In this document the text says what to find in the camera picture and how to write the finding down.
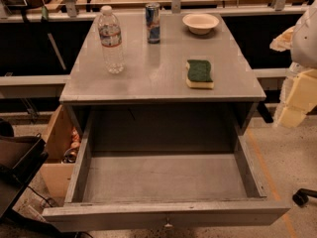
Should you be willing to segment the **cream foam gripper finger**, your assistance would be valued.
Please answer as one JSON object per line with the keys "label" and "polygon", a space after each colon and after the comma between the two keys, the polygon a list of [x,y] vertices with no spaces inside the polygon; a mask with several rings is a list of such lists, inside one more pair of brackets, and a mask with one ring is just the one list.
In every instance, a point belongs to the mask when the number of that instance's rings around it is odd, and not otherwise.
{"label": "cream foam gripper finger", "polygon": [[289,76],[280,92],[276,108],[276,124],[297,127],[317,106],[317,70],[309,69]]}

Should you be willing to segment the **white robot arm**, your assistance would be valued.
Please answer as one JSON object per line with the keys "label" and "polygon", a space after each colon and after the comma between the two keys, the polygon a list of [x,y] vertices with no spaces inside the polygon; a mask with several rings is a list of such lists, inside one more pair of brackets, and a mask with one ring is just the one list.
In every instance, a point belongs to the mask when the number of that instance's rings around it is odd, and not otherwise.
{"label": "white robot arm", "polygon": [[269,47],[278,52],[290,50],[292,64],[282,85],[274,122],[294,128],[317,106],[317,1]]}

